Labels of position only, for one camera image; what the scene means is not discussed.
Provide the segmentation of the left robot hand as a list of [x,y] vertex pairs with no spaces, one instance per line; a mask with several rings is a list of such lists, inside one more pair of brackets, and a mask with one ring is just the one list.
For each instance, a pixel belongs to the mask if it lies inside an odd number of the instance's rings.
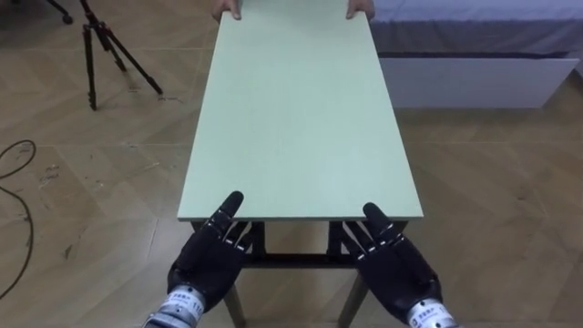
[[185,286],[201,294],[204,311],[221,302],[236,282],[252,245],[253,229],[234,216],[244,196],[233,191],[204,224],[194,231],[172,263],[168,292]]

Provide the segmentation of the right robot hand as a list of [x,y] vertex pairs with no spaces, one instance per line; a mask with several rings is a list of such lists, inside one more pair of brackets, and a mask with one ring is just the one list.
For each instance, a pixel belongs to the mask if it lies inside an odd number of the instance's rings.
[[343,246],[363,281],[384,309],[401,323],[413,307],[443,300],[438,275],[421,252],[374,203],[363,205],[365,221],[347,221]]

